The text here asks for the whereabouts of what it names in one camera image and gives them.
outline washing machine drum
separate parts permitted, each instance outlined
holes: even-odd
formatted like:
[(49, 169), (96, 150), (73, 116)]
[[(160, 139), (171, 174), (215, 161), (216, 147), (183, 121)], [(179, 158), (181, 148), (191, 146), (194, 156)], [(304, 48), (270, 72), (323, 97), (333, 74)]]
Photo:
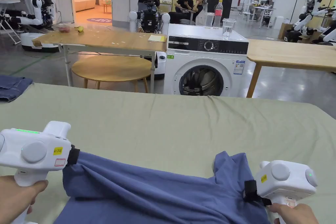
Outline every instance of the washing machine drum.
[(214, 95), (223, 92), (224, 81), (218, 70), (210, 66), (196, 66), (180, 79), (181, 95)]

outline red bottle label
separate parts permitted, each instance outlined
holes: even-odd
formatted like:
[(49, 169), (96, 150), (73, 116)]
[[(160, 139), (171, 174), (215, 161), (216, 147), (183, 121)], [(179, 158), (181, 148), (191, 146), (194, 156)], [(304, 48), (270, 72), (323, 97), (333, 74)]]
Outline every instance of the red bottle label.
[(215, 16), (221, 16), (223, 14), (223, 10), (215, 10)]

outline hand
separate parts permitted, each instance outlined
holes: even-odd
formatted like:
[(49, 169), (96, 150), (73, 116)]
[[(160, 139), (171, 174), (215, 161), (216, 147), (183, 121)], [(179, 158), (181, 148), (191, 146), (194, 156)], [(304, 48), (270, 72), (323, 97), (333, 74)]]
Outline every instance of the hand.
[(18, 186), (14, 176), (0, 177), (0, 224), (12, 223), (28, 207), (32, 212), (36, 196), (45, 190), (48, 181), (39, 181), (32, 186)]
[(299, 204), (294, 208), (286, 205), (272, 204), (269, 210), (278, 213), (286, 224), (319, 224), (313, 211), (306, 204)]

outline yellow notepad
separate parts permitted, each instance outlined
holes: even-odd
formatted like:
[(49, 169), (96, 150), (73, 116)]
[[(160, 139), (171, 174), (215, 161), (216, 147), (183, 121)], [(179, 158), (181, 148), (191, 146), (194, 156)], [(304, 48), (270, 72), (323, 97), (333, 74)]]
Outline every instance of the yellow notepad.
[(166, 42), (166, 39), (167, 39), (166, 36), (151, 35), (148, 41)]

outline control panel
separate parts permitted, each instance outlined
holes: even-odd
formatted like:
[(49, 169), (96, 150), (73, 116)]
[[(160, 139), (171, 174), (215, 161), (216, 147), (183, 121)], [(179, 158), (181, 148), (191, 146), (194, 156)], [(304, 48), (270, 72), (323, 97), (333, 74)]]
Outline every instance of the control panel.
[(207, 40), (169, 36), (168, 48), (175, 50), (247, 54), (248, 42), (229, 40)]

